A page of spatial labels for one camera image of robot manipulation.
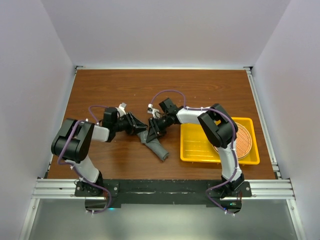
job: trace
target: yellow tray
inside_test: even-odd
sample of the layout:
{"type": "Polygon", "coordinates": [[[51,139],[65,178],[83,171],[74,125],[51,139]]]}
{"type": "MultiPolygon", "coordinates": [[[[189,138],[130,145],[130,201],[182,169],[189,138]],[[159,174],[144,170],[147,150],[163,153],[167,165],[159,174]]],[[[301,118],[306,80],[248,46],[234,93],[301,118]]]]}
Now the yellow tray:
{"type": "MultiPolygon", "coordinates": [[[[244,126],[252,138],[250,153],[239,159],[240,165],[257,165],[260,163],[254,124],[250,118],[233,117],[235,122],[244,126]]],[[[181,124],[180,158],[185,162],[220,163],[219,154],[208,141],[201,125],[181,124]]]]}

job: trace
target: metal frame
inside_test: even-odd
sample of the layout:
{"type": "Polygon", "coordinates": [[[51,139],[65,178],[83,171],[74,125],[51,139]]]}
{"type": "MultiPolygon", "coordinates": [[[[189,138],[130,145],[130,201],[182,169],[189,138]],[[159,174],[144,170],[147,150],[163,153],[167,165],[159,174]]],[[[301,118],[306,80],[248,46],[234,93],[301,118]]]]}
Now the metal frame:
{"type": "Polygon", "coordinates": [[[214,65],[208,67],[189,67],[189,66],[105,66],[95,65],[92,66],[75,66],[76,70],[243,70],[244,68],[234,67],[230,65],[214,65]]]}
{"type": "Polygon", "coordinates": [[[306,240],[306,233],[305,233],[305,229],[304,226],[302,224],[299,212],[298,212],[298,208],[297,208],[297,204],[296,204],[296,200],[294,199],[288,199],[286,201],[288,208],[289,208],[289,212],[291,215],[291,219],[292,219],[292,223],[293,223],[293,227],[295,229],[295,234],[297,236],[297,238],[299,240],[306,240]]]}
{"type": "MultiPolygon", "coordinates": [[[[99,68],[86,68],[84,66],[75,67],[76,77],[78,69],[99,69],[99,68]]],[[[130,69],[146,69],[145,67],[137,67],[130,69]]],[[[281,178],[281,173],[278,167],[278,163],[275,157],[274,149],[270,140],[268,128],[264,118],[264,114],[259,102],[255,82],[252,76],[251,68],[245,67],[248,80],[250,83],[251,91],[253,94],[254,102],[262,126],[263,135],[266,141],[268,153],[270,156],[273,171],[277,176],[277,180],[246,180],[250,182],[252,191],[252,197],[243,197],[246,200],[286,200],[290,216],[294,229],[296,231],[297,238],[299,240],[305,240],[306,235],[303,229],[303,225],[298,213],[298,209],[295,201],[295,194],[289,179],[284,180],[281,178]]],[[[27,215],[24,221],[24,225],[20,234],[20,240],[29,239],[32,226],[36,217],[37,210],[39,209],[39,203],[41,199],[84,199],[85,197],[76,197],[74,195],[76,185],[74,184],[75,179],[38,179],[34,187],[31,202],[27,211],[27,215]]],[[[103,199],[103,197],[86,197],[87,200],[103,199]]],[[[224,200],[233,200],[234,197],[226,197],[224,200]]]]}
{"type": "Polygon", "coordinates": [[[272,143],[271,143],[271,139],[270,139],[270,136],[269,136],[266,120],[265,120],[264,113],[262,111],[262,108],[261,108],[261,105],[260,105],[260,101],[259,101],[259,98],[258,98],[258,93],[257,93],[257,89],[256,89],[256,86],[255,86],[255,81],[254,81],[254,78],[252,76],[251,69],[246,67],[245,70],[246,70],[246,74],[248,75],[248,80],[249,80],[251,91],[252,91],[252,94],[253,94],[253,99],[254,99],[254,102],[255,102],[255,106],[256,106],[256,109],[257,109],[257,112],[258,112],[258,115],[259,115],[259,119],[260,119],[262,131],[263,131],[264,139],[265,139],[265,142],[266,142],[266,146],[267,146],[267,149],[268,149],[268,152],[269,152],[270,160],[271,160],[271,162],[273,164],[276,164],[277,160],[276,160],[274,148],[272,147],[272,143]]]}

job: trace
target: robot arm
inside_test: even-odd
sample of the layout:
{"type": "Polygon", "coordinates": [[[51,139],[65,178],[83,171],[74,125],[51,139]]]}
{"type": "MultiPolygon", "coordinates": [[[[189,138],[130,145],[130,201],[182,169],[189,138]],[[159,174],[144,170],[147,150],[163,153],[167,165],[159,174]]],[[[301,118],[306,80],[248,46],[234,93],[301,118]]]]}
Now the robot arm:
{"type": "MultiPolygon", "coordinates": [[[[102,126],[87,121],[79,122],[75,119],[66,119],[52,142],[51,152],[54,155],[60,156],[65,148],[62,158],[67,164],[75,168],[80,176],[80,180],[84,178],[91,183],[103,187],[102,174],[94,167],[88,156],[91,141],[111,142],[116,132],[126,131],[130,135],[136,135],[145,131],[148,127],[135,118],[131,112],[126,113],[125,107],[125,103],[122,103],[119,107],[106,108],[102,126]]],[[[93,193],[92,195],[101,193],[100,189],[94,188],[86,182],[83,182],[83,184],[87,185],[87,189],[90,188],[90,192],[93,193]]]]}
{"type": "Polygon", "coordinates": [[[125,130],[129,135],[137,135],[142,144],[145,144],[145,146],[151,149],[160,160],[165,161],[169,155],[167,150],[163,148],[157,138],[146,142],[148,126],[136,119],[132,113],[129,112],[128,114],[125,114],[124,107],[125,105],[123,103],[118,108],[109,107],[104,111],[102,126],[110,129],[110,135],[107,142],[110,142],[115,137],[116,132],[125,130]]]}
{"type": "MultiPolygon", "coordinates": [[[[234,191],[244,181],[239,164],[235,164],[231,149],[232,125],[234,125],[236,132],[238,131],[238,126],[224,108],[220,104],[197,108],[197,110],[189,107],[184,108],[183,106],[177,107],[170,98],[162,101],[159,105],[164,112],[161,117],[159,117],[159,110],[153,108],[151,104],[148,106],[148,113],[152,113],[153,117],[149,119],[147,142],[165,135],[166,128],[172,124],[200,124],[209,142],[218,149],[222,166],[222,181],[225,182],[230,179],[231,184],[229,187],[234,191]],[[228,119],[217,112],[208,110],[209,108],[223,113],[228,119]]],[[[236,148],[236,141],[234,141],[233,147],[236,148]]]]}

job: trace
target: gray floor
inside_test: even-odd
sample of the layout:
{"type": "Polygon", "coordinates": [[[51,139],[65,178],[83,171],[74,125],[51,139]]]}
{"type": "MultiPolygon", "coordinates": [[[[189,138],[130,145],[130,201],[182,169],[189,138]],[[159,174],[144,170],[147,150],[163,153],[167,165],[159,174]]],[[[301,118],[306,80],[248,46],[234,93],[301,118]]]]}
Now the gray floor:
{"type": "Polygon", "coordinates": [[[202,205],[123,205],[92,217],[84,200],[40,201],[31,240],[295,240],[285,200],[246,200],[236,217],[202,205]]]}

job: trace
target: woven plate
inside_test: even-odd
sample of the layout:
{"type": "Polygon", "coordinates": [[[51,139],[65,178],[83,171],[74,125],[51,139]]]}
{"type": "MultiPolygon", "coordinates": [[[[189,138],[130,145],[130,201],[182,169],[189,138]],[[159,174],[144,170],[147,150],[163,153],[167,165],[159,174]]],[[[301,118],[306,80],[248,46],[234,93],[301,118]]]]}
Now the woven plate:
{"type": "MultiPolygon", "coordinates": [[[[236,133],[236,155],[238,159],[243,159],[250,153],[252,147],[252,138],[244,126],[237,122],[236,124],[238,126],[238,132],[236,133]]],[[[215,146],[213,148],[216,152],[218,152],[218,149],[215,146]]]]}

